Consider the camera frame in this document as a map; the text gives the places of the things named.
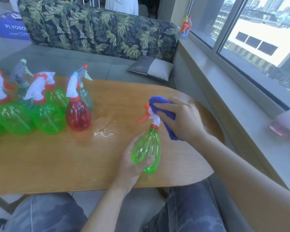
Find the tile floor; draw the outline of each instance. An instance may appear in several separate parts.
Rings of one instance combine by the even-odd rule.
[[[2,9],[11,10],[9,3],[2,3]],[[31,44],[31,41],[0,38],[0,59],[21,50]],[[83,208],[87,217],[97,206],[105,191],[70,192],[75,201]],[[3,199],[12,203],[21,195],[5,195]],[[164,201],[155,188],[133,189],[125,198],[117,221],[116,232],[136,232],[154,216],[164,205]],[[0,209],[0,218],[9,218],[9,214]]]

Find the blue box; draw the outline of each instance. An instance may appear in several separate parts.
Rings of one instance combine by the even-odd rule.
[[[11,13],[0,15],[0,37],[31,40],[21,19],[14,19]]]

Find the gray pillow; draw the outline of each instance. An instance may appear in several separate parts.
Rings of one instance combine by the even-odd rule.
[[[128,71],[153,77],[158,80],[169,81],[173,66],[172,63],[142,55],[138,61],[128,68]]]

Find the palm leaf pattern cushion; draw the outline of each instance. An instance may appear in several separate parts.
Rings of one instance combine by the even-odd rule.
[[[178,41],[176,26],[156,19],[60,0],[19,0],[18,6],[36,45],[171,62]]]

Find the wooden table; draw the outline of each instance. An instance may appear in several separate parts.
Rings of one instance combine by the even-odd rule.
[[[68,80],[55,76],[62,89]],[[175,96],[193,102],[184,93],[163,86],[106,80],[83,83],[95,104],[92,125],[86,131],[76,132],[67,126],[57,135],[36,129],[27,136],[0,137],[0,195],[107,189],[129,141],[149,129],[151,120],[135,124],[145,114],[148,99]],[[200,103],[195,105],[208,132],[224,142],[215,118]],[[187,185],[213,173],[189,144],[171,141],[163,124],[159,136],[159,167],[154,174],[142,173],[135,187]]]

